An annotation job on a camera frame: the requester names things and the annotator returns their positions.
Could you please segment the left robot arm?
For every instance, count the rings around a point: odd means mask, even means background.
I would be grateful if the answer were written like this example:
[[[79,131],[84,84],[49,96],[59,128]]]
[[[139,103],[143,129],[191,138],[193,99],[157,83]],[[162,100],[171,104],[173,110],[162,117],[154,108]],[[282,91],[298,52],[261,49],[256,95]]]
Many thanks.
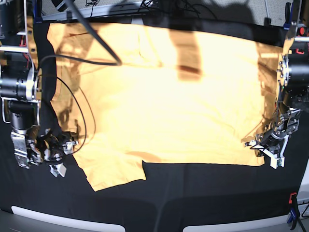
[[[257,157],[283,161],[287,142],[299,127],[300,116],[309,110],[309,34],[296,21],[290,23],[279,57],[277,97],[272,120],[254,140],[245,143]]]

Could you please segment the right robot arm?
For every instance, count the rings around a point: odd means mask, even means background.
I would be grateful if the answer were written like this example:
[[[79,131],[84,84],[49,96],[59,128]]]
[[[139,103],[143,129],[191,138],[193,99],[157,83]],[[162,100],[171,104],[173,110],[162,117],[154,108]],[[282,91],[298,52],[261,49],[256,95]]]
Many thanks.
[[[39,136],[42,72],[37,67],[37,50],[32,18],[25,0],[0,2],[0,98],[2,120],[12,126],[11,140],[18,165],[47,163],[53,176],[64,177],[65,157],[78,145],[74,132],[59,138],[46,129]]]

